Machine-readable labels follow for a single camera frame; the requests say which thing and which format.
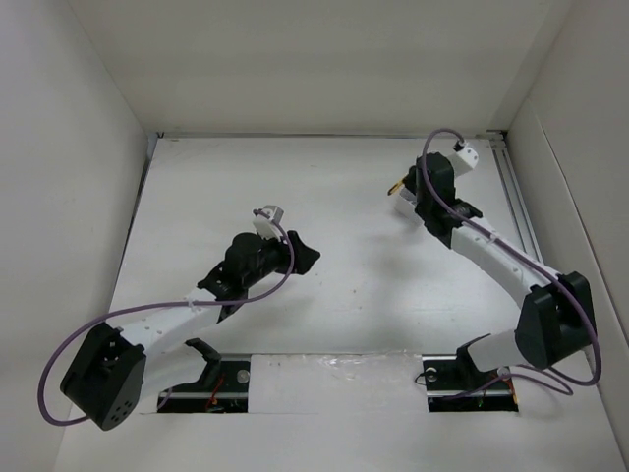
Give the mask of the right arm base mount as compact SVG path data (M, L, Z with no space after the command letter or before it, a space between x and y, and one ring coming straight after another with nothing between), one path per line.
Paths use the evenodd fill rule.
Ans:
M518 412L512 382L503 380L497 369L479 371L468 352L470 345L454 354L422 356L415 383L426 389L429 412Z

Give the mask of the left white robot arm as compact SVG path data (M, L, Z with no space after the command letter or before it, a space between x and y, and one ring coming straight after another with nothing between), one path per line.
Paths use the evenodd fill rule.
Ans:
M121 327L93 326L60 383L61 392L109 431L146 397L171 386L213 387L221 356L199 332L249 302L250 289L267 276L303 275L319 257L294 230L270 239L236 235L223 261L198 283L192 301L168 303Z

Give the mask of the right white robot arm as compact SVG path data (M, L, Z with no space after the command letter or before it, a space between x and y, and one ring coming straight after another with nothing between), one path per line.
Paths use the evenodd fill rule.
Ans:
M399 197L403 214L413 215L447 249L476 265L520 310L513 328L457 349L457 381L476 388L490 372L519 367L557 382L596 384L601 355L588 279L535 261L503 239L479 209L457 197L456 178L472 171L477 160L465 147L448 156L421 155L403 178Z

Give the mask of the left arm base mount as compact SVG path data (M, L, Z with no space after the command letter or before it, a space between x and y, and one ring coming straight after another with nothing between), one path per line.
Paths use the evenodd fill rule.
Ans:
M193 382L177 383L159 394L158 413L240 414L249 409L251 355L222 355L205 341L186 341L203 361Z

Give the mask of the yellow utility knife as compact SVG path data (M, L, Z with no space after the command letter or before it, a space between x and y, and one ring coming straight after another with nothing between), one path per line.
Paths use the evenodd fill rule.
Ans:
M391 196L393 194L395 194L396 192L398 192L402 187L404 186L404 181L400 180L398 182L396 182L392 187L390 187L387 191L387 195Z

